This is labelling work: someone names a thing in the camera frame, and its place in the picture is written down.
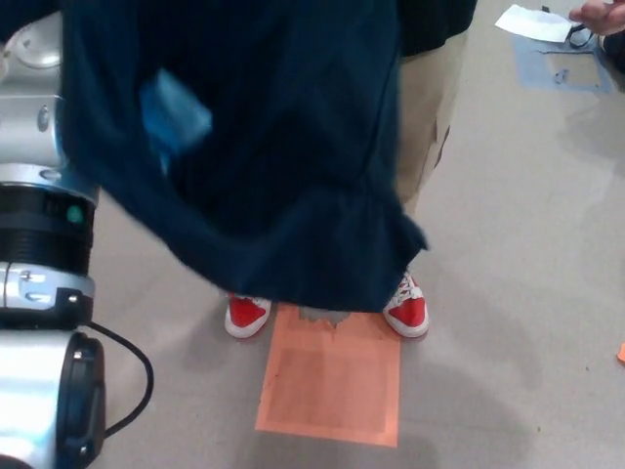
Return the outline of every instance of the navy sweater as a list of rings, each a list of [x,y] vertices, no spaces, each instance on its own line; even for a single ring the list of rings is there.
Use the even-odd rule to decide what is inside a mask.
[[[425,247],[394,191],[393,2],[63,0],[62,11],[62,141],[78,170],[227,291],[384,308]],[[214,119],[169,178],[138,100],[161,67]]]

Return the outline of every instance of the floor marking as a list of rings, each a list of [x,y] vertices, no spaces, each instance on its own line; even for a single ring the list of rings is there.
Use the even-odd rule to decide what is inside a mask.
[[[382,315],[277,311],[256,430],[396,448],[400,340]]]

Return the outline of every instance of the hand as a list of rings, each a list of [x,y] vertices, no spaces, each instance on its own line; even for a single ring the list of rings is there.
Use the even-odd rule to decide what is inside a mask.
[[[611,4],[587,0],[580,8],[571,10],[568,17],[600,36],[608,36],[625,29],[625,0],[614,0]]]

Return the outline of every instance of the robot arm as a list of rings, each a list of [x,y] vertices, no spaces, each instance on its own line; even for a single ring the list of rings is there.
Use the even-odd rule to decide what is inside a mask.
[[[0,2],[2,33],[56,7]],[[104,441],[103,348],[76,330],[93,310],[98,187],[61,151],[61,28],[59,14],[24,27],[0,66],[0,467],[83,468]]]
[[[60,8],[60,0],[0,0],[0,44],[26,24],[46,18]]]

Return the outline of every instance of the white paper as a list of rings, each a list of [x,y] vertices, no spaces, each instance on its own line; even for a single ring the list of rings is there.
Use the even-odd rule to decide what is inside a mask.
[[[530,39],[563,43],[573,24],[554,13],[513,5],[497,20],[495,26]]]

